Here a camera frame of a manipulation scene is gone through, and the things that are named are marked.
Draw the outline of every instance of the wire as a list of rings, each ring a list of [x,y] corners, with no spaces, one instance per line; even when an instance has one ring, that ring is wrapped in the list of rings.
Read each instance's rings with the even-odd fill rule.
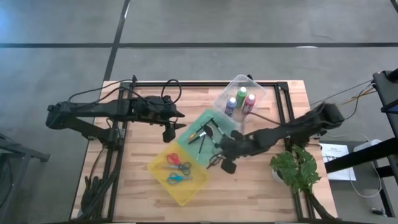
[[[105,88],[107,88],[107,87],[109,87],[109,86],[111,86],[111,85],[115,85],[115,84],[117,84],[117,83],[126,82],[126,81],[131,81],[131,80],[130,80],[130,79],[120,80],[120,81],[111,83],[111,84],[106,85],[106,86],[102,86],[102,87],[95,88],[95,89],[92,89],[92,90],[86,90],[86,91],[82,91],[82,92],[79,92],[79,93],[75,93],[75,94],[73,94],[72,96],[69,97],[68,103],[69,103],[69,105],[71,105],[72,102],[71,102],[70,100],[71,100],[72,98],[74,98],[75,96],[82,95],[82,94],[85,94],[85,93],[90,93],[90,92],[92,92],[92,91],[103,90],[103,89],[105,89]],[[83,106],[93,105],[93,104],[95,104],[95,103],[98,103],[98,102],[100,102],[101,100],[107,98],[110,94],[112,94],[113,92],[115,92],[117,89],[118,89],[118,88],[112,90],[110,93],[108,93],[108,94],[107,94],[105,97],[103,97],[102,99],[99,99],[99,100],[96,100],[96,101],[92,101],[91,103],[87,103],[87,104],[84,104],[84,105],[81,105],[81,106],[74,106],[74,108],[80,108],[80,107],[83,107]]]
[[[96,89],[92,89],[92,90],[86,90],[86,91],[83,91],[83,92],[75,93],[75,94],[73,94],[72,96],[69,97],[68,103],[69,103],[70,105],[72,105],[73,102],[71,102],[71,99],[74,98],[75,96],[82,95],[82,94],[85,94],[85,93],[89,93],[89,92],[92,92],[92,91],[102,90],[102,89],[107,88],[107,87],[109,87],[109,86],[111,86],[111,85],[114,85],[114,84],[117,84],[117,83],[121,83],[121,82],[126,82],[126,81],[132,81],[132,80],[120,80],[120,81],[111,83],[111,84],[109,84],[109,85],[106,85],[106,86],[103,86],[103,87],[100,87],[100,88],[96,88]],[[84,107],[84,106],[88,106],[88,105],[94,105],[94,104],[96,104],[96,103],[99,103],[100,101],[106,99],[108,96],[110,96],[112,93],[114,93],[116,90],[127,90],[127,91],[130,91],[131,93],[135,94],[136,96],[138,96],[138,97],[141,98],[142,100],[146,101],[147,103],[152,103],[153,105],[164,105],[164,106],[173,105],[173,104],[175,104],[175,103],[180,99],[180,97],[181,97],[181,95],[182,95],[182,86],[181,86],[181,84],[180,84],[180,82],[179,82],[178,80],[173,79],[173,78],[170,79],[170,80],[168,80],[168,81],[163,85],[163,88],[162,88],[162,92],[161,92],[161,94],[160,94],[160,97],[163,99],[163,97],[164,97],[164,96],[163,96],[164,90],[165,90],[165,88],[167,87],[167,85],[168,85],[170,82],[176,82],[176,84],[178,85],[178,88],[179,88],[179,94],[178,94],[177,99],[175,99],[173,102],[170,102],[170,103],[155,103],[155,102],[152,102],[152,101],[150,101],[150,100],[145,99],[144,97],[142,97],[140,94],[136,93],[135,91],[120,86],[120,87],[117,87],[117,88],[113,89],[113,90],[110,91],[107,95],[105,95],[104,97],[102,97],[102,98],[100,98],[100,99],[98,99],[98,100],[92,101],[91,103],[87,103],[87,104],[84,104],[84,105],[81,105],[81,106],[73,106],[73,108],[80,108],[80,107]]]
[[[8,198],[8,196],[10,195],[10,193],[11,193],[11,189],[12,189],[12,186],[13,186],[13,178],[12,178],[12,170],[11,170],[11,163],[10,163],[10,161],[9,161],[9,159],[7,158],[7,165],[8,165],[8,173],[9,173],[9,176],[10,176],[10,187],[8,188],[8,191],[7,191],[7,194],[6,194],[6,196],[3,198],[3,200],[1,201],[1,203],[0,203],[0,208],[6,203],[6,200],[7,200],[7,198]]]
[[[377,196],[377,195],[380,193],[380,191],[381,191],[381,189],[382,189],[380,175],[379,175],[379,173],[377,172],[377,170],[376,170],[376,168],[375,168],[375,166],[374,166],[374,162],[371,162],[371,164],[372,164],[372,167],[373,167],[374,171],[375,171],[376,174],[377,174],[377,177],[379,178],[379,190],[378,190],[377,193],[375,193],[374,195],[361,195],[361,194],[356,190],[356,188],[355,188],[355,186],[354,186],[354,184],[353,184],[353,180],[351,180],[351,171],[349,171],[349,182],[351,183],[351,186],[353,186],[353,189],[355,190],[355,192],[356,192],[359,196],[361,196],[362,198],[372,198],[372,197],[375,197],[375,196]]]
[[[106,118],[106,123],[108,124],[109,128],[112,128],[111,124],[109,123],[110,120],[111,118]]]
[[[356,99],[359,98],[359,97],[366,96],[366,95],[369,95],[369,94],[371,94],[371,93],[375,93],[376,91],[370,92],[372,89],[373,89],[373,87],[371,87],[370,89],[364,91],[362,94],[358,94],[358,93],[355,94],[355,96],[351,97],[350,99],[348,99],[348,100],[345,101],[344,103],[340,103],[339,106],[343,106],[343,105],[345,105],[345,104],[351,103],[352,101],[356,100]]]
[[[249,114],[253,114],[254,116],[257,116],[257,117],[259,117],[259,118],[262,118],[262,119],[264,119],[264,120],[266,120],[266,121],[269,121],[269,122],[271,122],[271,123],[280,125],[280,123],[278,123],[278,122],[276,122],[276,121],[273,121],[273,120],[271,120],[271,119],[269,119],[269,118],[266,118],[266,117],[264,117],[264,116],[261,116],[261,115],[259,115],[259,114],[256,114],[256,113],[253,113],[253,112],[249,112]]]
[[[319,147],[321,147],[321,150],[323,149],[323,147],[321,146],[321,144],[317,144],[317,143],[307,143],[307,145],[319,146]]]
[[[353,116],[354,116],[354,114],[355,114],[355,112],[356,112],[356,109],[358,108],[358,101],[359,101],[359,96],[358,95],[358,97],[356,98],[356,103],[355,103],[355,109],[354,109],[354,112],[348,117],[348,118],[346,118],[345,120],[348,120],[348,119],[350,119],[350,118],[352,118]]]
[[[366,135],[364,135],[364,134],[362,134],[362,133],[358,133],[358,134],[364,136],[368,142],[370,141],[369,138],[368,138]],[[349,134],[342,134],[342,135],[339,135],[339,136],[328,136],[328,137],[338,138],[338,137],[343,137],[343,136],[349,136]],[[335,157],[335,156],[322,156],[322,157],[324,157],[324,158],[332,158],[332,159],[336,159],[336,158],[337,158],[337,157]],[[360,194],[360,193],[358,192],[358,190],[356,190],[356,188],[355,188],[355,186],[354,186],[354,183],[353,183],[353,180],[351,179],[351,170],[348,169],[348,170],[349,170],[349,171],[348,171],[348,173],[349,173],[349,182],[350,182],[351,186],[353,186],[354,191],[355,191],[360,197],[363,197],[363,198],[375,197],[375,196],[377,196],[377,195],[380,193],[380,191],[381,191],[381,189],[382,189],[380,175],[379,175],[379,173],[377,172],[376,167],[374,166],[374,162],[371,162],[371,164],[372,164],[372,167],[373,167],[375,173],[377,174],[377,177],[379,178],[379,190],[378,190],[377,193],[375,193],[374,195],[362,195],[362,194]]]
[[[334,97],[334,96],[337,96],[337,95],[340,95],[340,94],[342,94],[342,93],[345,93],[345,92],[347,92],[347,91],[349,91],[349,90],[352,90],[352,89],[354,89],[354,88],[356,88],[356,87],[359,87],[359,86],[361,86],[361,85],[363,85],[363,84],[366,84],[366,83],[368,83],[368,82],[370,82],[370,81],[372,81],[372,80],[373,80],[373,79],[368,80],[368,81],[366,81],[366,82],[362,82],[362,83],[360,83],[360,84],[358,84],[358,85],[356,85],[356,86],[353,86],[353,87],[348,88],[348,89],[346,89],[346,90],[340,91],[340,92],[338,92],[338,93],[336,93],[336,94],[334,94],[334,95],[328,96],[328,97],[326,97],[325,99],[318,100],[318,101],[316,101],[316,102],[314,102],[314,103],[311,103],[311,106],[314,105],[314,104],[317,104],[317,103],[319,103],[319,102],[328,100],[328,99],[330,99],[330,98],[332,98],[332,97]]]
[[[362,134],[362,133],[356,133],[356,134],[365,137],[365,138],[366,138],[366,141],[370,141],[369,138],[366,137],[366,135],[364,135],[364,134]],[[350,135],[353,135],[353,134],[341,134],[341,135],[337,135],[337,136],[330,136],[330,135],[328,135],[328,134],[325,134],[325,136],[331,137],[331,138],[340,138],[340,137],[350,136]]]
[[[97,163],[98,163],[98,161],[100,160],[101,155],[102,155],[102,153],[105,151],[105,149],[107,149],[107,148],[106,148],[106,147],[103,147],[102,150],[99,152],[97,158],[95,159],[94,164],[93,164],[93,167],[91,168],[89,180],[91,180],[91,178],[93,177],[95,167],[97,166]]]

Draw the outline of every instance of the plastic bin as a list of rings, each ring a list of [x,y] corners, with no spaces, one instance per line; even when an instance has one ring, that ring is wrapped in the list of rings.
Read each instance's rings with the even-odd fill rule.
[[[236,108],[231,116],[226,115],[224,112],[227,101],[231,97],[236,97],[236,94],[241,87],[245,87],[247,89],[247,96],[250,94],[254,94],[256,96],[256,103],[254,104],[252,112],[255,112],[259,102],[261,102],[266,97],[265,89],[247,76],[238,75],[237,77],[235,77],[231,81],[231,83],[228,84],[227,87],[225,87],[223,92],[218,95],[213,103],[213,106],[218,113],[223,114],[229,120],[234,122],[236,127],[240,127],[241,123],[243,123],[246,119],[246,115],[242,112],[243,106],[242,108]]]
[[[182,171],[178,169],[165,168],[165,165],[170,165],[167,162],[167,155],[176,153],[181,163],[191,163],[191,173],[189,180],[182,180],[181,182],[171,185],[167,183],[167,178],[170,173],[176,172],[178,175],[187,177],[182,174]],[[155,159],[148,163],[147,168],[149,172],[166,188],[170,196],[180,205],[184,206],[208,181],[207,170],[197,164],[192,157],[182,149],[176,141],[170,144],[170,146],[163,150]]]
[[[189,128],[180,135],[179,139],[177,140],[178,144],[181,147],[183,147],[194,160],[196,160],[197,155],[199,153],[199,148],[202,138],[204,137],[205,140],[203,142],[200,156],[196,161],[197,163],[203,166],[207,166],[213,154],[221,152],[221,149],[216,148],[214,142],[208,136],[202,136],[200,139],[196,140],[191,144],[188,144],[188,142],[191,134],[195,133],[195,131],[198,131],[198,129],[201,128],[201,126],[203,126],[205,123],[207,123],[207,121],[209,121],[210,118],[213,118],[215,123],[221,128],[221,130],[227,136],[230,136],[231,131],[235,129],[234,123],[230,121],[228,118],[225,118],[222,114],[219,114],[214,110],[205,110],[205,112],[203,112],[199,116],[199,118],[196,119],[195,122],[193,122],[193,124],[191,124],[191,126],[189,126]],[[220,143],[221,138],[223,136],[218,131],[217,127],[212,122],[209,122],[207,125],[211,127],[213,130],[213,139],[215,140],[215,142]],[[202,132],[204,132],[203,129],[201,129],[195,136],[199,136],[199,134]]]

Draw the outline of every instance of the red bottle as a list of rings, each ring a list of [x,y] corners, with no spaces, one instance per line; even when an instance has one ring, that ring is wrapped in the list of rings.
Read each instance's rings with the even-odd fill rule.
[[[256,96],[254,94],[250,94],[246,97],[246,100],[243,104],[243,114],[248,114],[251,110],[253,110],[254,104],[256,103]]]

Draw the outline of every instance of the scissors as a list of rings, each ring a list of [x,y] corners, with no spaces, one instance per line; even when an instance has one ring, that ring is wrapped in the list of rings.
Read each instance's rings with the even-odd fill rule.
[[[189,180],[189,179],[192,179],[192,177],[184,177],[184,176],[178,175],[176,172],[171,172],[169,175],[169,178],[167,178],[167,183],[177,184],[181,180]]]
[[[190,175],[191,174],[191,163],[190,162],[186,162],[184,164],[181,164],[180,160],[178,159],[178,155],[177,153],[172,153],[167,155],[167,162],[169,164],[173,164],[173,165],[166,165],[164,167],[168,167],[168,168],[172,168],[172,169],[179,169],[180,171],[182,171],[182,173],[184,175]]]

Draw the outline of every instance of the bottle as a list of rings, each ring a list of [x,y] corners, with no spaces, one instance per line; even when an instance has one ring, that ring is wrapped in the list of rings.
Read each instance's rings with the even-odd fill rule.
[[[231,116],[234,113],[234,109],[236,107],[236,99],[235,97],[231,97],[227,102],[226,102],[226,107],[225,107],[225,114],[228,116]]]
[[[247,91],[246,87],[242,87],[238,90],[238,93],[236,94],[236,108],[242,107],[244,99],[247,94],[248,94],[248,91]]]
[[[250,94],[248,97],[246,97],[246,100],[243,104],[243,114],[248,114],[251,110],[253,110],[255,102],[256,96],[254,94]]]

